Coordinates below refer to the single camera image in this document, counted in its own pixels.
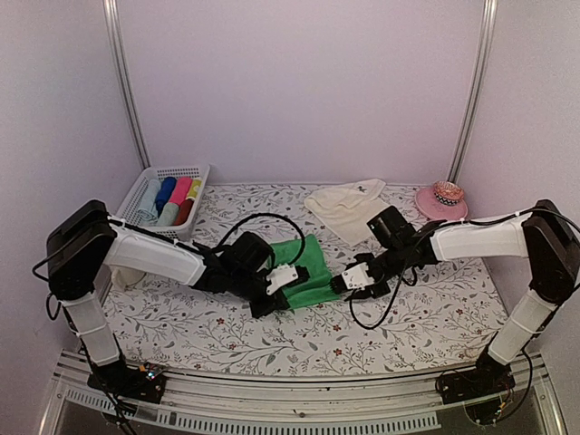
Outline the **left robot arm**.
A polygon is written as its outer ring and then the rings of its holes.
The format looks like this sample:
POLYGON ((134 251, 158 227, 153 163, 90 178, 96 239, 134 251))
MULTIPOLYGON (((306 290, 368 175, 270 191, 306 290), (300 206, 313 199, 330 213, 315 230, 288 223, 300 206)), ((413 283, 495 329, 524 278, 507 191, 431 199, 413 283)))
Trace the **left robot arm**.
POLYGON ((46 240, 49 288, 63 304, 101 380, 116 393, 134 386, 134 373, 97 302, 94 280, 100 269, 126 268, 164 276, 210 293, 231 293, 249 303, 259 318, 288 308, 267 269, 272 248, 245 233, 231 246, 191 246, 112 218, 104 203, 91 200, 68 217, 46 240))

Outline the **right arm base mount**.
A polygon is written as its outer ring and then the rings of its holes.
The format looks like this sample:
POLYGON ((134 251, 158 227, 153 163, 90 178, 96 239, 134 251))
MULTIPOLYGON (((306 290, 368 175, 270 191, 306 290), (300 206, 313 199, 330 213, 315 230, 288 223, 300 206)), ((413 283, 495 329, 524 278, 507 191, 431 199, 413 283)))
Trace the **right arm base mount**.
POLYGON ((435 390, 443 403, 462 403, 469 420, 479 426, 498 422, 512 399, 515 386, 510 365, 449 370, 435 381, 435 390))

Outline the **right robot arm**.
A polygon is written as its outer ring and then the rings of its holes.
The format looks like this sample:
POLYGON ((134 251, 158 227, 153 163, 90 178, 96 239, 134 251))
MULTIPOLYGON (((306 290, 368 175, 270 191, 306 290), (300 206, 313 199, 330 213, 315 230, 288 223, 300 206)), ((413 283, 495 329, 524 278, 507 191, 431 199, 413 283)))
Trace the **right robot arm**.
POLYGON ((579 226, 549 199, 501 217, 431 221, 420 229, 390 207, 368 226, 384 251, 358 256, 342 272, 355 296, 382 295, 391 279, 401 282, 415 268, 468 258, 485 262, 511 312, 469 374, 469 387, 477 395, 502 383, 502 367, 579 288, 579 226))

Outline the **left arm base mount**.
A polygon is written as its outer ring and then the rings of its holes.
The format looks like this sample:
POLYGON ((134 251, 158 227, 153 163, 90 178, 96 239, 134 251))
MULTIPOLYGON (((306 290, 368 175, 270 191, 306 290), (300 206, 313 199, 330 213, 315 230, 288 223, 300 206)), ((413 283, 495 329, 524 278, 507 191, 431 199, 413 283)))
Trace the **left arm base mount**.
POLYGON ((150 371, 131 368, 124 361, 93 366, 87 381, 95 390, 154 404, 161 403, 166 383, 164 374, 150 375, 150 371))

